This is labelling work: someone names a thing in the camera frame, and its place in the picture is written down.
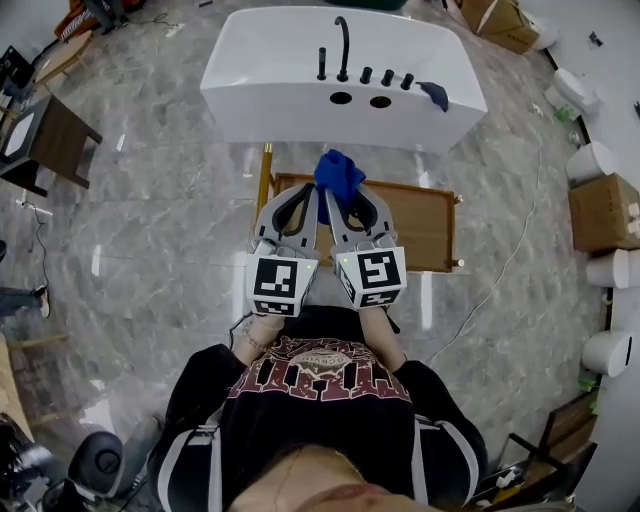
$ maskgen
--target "black faucet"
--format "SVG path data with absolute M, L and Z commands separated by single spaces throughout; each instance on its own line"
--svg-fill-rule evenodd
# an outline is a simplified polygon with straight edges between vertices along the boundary
M 338 16 L 336 18 L 336 25 L 342 26 L 342 39 L 344 41 L 344 45 L 342 47 L 342 67 L 340 68 L 340 73 L 338 73 L 338 82 L 346 82 L 349 80 L 349 76 L 347 75 L 347 61 L 349 60 L 349 27 L 347 27 L 347 22 L 342 16 Z

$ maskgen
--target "small box on floor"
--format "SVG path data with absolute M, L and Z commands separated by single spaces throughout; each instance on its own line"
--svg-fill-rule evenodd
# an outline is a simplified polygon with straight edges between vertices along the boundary
M 515 53 L 525 53 L 540 34 L 515 0 L 461 0 L 460 12 L 473 32 Z
M 640 248 L 640 193 L 617 174 L 569 192 L 573 247 L 582 252 Z

